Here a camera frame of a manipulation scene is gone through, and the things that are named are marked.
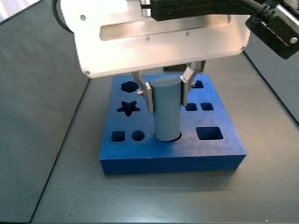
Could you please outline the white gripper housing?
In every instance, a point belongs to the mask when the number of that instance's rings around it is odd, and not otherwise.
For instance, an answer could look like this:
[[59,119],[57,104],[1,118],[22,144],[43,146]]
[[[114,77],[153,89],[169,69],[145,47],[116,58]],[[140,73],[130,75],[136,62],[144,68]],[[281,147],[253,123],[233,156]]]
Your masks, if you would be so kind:
[[[132,72],[149,112],[153,92],[142,70],[236,55],[248,43],[248,18],[240,15],[157,21],[141,15],[138,0],[59,0],[59,9],[74,35],[81,72],[90,78]],[[180,76],[182,106],[194,75],[186,66]]]

